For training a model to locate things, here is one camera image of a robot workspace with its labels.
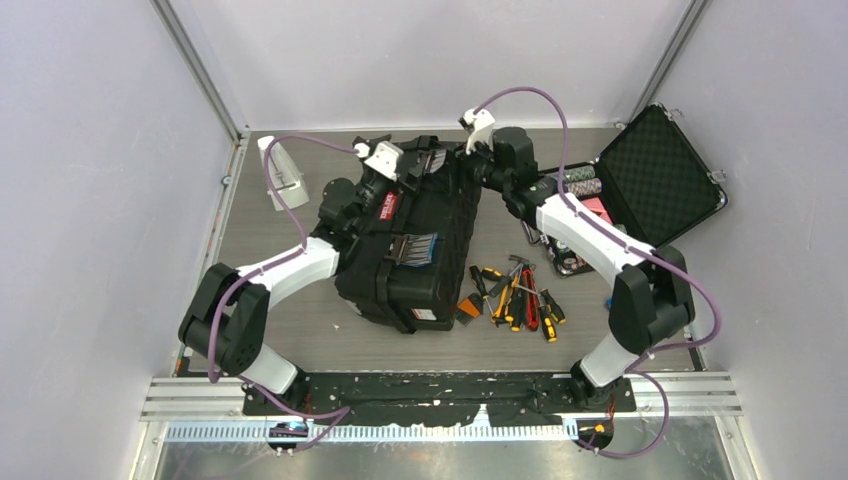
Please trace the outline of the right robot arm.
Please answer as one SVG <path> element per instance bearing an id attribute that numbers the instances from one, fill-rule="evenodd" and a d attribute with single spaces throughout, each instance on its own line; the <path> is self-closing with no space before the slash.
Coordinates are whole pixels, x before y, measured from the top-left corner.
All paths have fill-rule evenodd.
<path id="1" fill-rule="evenodd" d="M 577 406 L 598 409 L 612 384 L 694 319 L 683 255 L 628 236 L 567 191 L 563 177 L 541 174 L 522 128 L 469 134 L 463 161 L 473 181 L 500 193 L 514 217 L 564 242 L 610 285 L 609 331 L 572 366 L 567 382 Z"/>

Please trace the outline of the orange black bit holder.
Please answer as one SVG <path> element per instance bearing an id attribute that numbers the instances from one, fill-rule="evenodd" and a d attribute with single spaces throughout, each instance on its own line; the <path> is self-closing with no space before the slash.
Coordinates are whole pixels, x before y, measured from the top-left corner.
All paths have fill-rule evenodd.
<path id="1" fill-rule="evenodd" d="M 484 301 L 479 293 L 472 293 L 465 297 L 456 308 L 455 320 L 463 326 L 467 326 L 478 318 L 484 308 Z"/>

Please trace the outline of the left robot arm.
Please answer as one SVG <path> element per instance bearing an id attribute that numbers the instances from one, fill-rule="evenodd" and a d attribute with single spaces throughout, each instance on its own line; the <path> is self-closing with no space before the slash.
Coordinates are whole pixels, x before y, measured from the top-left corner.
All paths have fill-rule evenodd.
<path id="1" fill-rule="evenodd" d="M 211 266 L 178 329 L 179 340 L 204 354 L 208 375 L 240 376 L 268 390 L 280 412 L 298 412 L 307 398 L 299 368 L 264 342 L 268 314 L 306 286 L 344 271 L 361 237 L 396 184 L 365 174 L 358 183 L 338 178 L 322 192 L 319 221 L 295 247 L 254 265 Z"/>

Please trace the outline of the red black pliers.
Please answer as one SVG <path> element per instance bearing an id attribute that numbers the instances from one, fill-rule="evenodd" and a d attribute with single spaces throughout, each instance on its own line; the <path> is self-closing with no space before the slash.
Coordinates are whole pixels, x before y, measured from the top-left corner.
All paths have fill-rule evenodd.
<path id="1" fill-rule="evenodd" d="M 524 315 L 525 326 L 530 331 L 537 331 L 539 326 L 538 295 L 535 276 L 530 267 L 525 267 L 521 274 L 520 284 L 525 288 Z"/>

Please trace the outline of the black plastic toolbox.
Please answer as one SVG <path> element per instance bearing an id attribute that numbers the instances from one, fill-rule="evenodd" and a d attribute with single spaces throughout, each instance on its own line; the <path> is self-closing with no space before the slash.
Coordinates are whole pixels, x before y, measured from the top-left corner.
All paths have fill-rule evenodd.
<path id="1" fill-rule="evenodd" d="M 408 181 L 383 195 L 334 285 L 372 323 L 449 331 L 482 189 L 463 170 L 460 143 L 423 135 L 399 146 L 415 162 Z"/>

